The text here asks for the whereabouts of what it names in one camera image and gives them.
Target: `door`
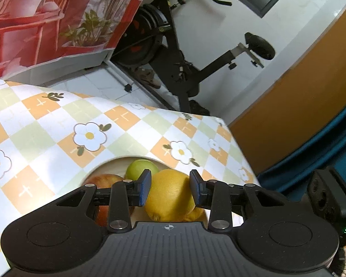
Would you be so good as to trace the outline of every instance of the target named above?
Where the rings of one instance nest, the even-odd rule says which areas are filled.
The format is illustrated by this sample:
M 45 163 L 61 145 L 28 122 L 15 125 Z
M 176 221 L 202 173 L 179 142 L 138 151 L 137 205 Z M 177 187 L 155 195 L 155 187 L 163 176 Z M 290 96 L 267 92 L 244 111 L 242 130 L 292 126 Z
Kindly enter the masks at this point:
M 258 174 L 308 141 L 345 106 L 346 10 L 230 130 Z

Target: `checkered tablecloth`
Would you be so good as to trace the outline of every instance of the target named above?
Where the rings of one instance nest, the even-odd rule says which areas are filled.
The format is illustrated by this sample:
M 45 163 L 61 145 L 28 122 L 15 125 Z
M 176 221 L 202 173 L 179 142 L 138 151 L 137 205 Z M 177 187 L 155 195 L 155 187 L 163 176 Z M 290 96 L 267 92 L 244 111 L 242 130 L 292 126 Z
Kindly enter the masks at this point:
M 100 164 L 143 155 L 205 180 L 257 183 L 224 122 L 0 80 L 0 236 Z M 0 276 L 8 269 L 0 249 Z

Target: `circular pad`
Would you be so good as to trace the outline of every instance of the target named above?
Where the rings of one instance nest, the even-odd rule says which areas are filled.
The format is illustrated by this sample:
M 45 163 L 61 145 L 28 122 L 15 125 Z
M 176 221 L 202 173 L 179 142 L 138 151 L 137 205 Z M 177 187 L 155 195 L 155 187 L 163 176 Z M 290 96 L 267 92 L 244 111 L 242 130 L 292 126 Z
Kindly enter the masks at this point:
M 269 236 L 277 244 L 286 247 L 299 247 L 308 243 L 313 234 L 311 230 L 300 223 L 281 222 L 274 224 L 269 229 Z
M 327 221 L 294 209 L 263 207 L 238 227 L 240 250 L 254 263 L 273 271 L 301 273 L 328 265 L 339 238 Z
M 27 233 L 28 240 L 37 246 L 56 246 L 70 236 L 69 228 L 57 222 L 46 222 L 34 225 Z

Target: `crosshair marking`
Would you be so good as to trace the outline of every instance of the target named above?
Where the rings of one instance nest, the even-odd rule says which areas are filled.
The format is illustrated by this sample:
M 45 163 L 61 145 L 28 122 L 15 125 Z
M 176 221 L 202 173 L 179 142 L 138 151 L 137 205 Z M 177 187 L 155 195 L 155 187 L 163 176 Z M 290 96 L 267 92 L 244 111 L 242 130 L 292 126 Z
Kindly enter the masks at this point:
M 173 228 L 175 228 L 175 226 L 171 225 L 171 224 L 168 224 L 168 225 L 165 225 L 164 228 L 166 230 L 172 230 Z

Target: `bike seat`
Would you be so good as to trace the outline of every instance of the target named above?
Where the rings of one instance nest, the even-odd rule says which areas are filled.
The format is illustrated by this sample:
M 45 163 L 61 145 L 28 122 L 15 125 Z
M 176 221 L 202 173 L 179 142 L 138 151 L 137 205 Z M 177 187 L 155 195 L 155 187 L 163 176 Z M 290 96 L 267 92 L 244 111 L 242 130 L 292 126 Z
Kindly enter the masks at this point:
M 260 36 L 250 32 L 245 33 L 246 44 L 249 45 L 249 50 L 254 51 L 261 58 L 272 60 L 276 55 L 276 51 L 272 45 Z

